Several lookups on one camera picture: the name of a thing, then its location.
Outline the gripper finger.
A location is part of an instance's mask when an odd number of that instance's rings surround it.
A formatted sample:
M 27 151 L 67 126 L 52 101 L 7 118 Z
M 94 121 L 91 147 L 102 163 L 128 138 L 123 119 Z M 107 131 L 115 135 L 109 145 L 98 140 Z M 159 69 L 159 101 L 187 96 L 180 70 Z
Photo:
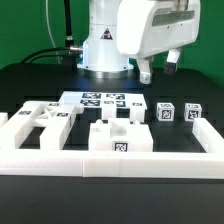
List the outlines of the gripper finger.
M 182 48 L 170 49 L 164 65 L 164 73 L 173 75 L 177 71 L 177 65 L 182 53 Z
M 142 84 L 150 84 L 152 82 L 152 60 L 152 57 L 137 60 L 137 65 L 140 72 L 140 82 Z

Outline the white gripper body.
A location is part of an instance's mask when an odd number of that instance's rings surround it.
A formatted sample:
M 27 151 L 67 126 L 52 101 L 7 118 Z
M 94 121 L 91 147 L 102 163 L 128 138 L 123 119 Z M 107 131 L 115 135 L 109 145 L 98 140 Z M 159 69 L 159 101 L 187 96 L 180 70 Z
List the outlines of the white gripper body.
M 200 9 L 200 0 L 123 0 L 118 9 L 118 51 L 140 59 L 193 43 Z

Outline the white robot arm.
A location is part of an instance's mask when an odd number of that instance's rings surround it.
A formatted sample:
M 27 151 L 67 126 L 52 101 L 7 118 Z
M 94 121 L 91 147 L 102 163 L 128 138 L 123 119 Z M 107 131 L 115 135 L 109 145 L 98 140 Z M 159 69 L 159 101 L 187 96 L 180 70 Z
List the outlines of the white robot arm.
M 152 82 L 152 62 L 168 54 L 164 72 L 176 72 L 185 45 L 199 32 L 200 0 L 89 0 L 89 36 L 78 68 L 95 78 L 126 77 L 137 68 Z

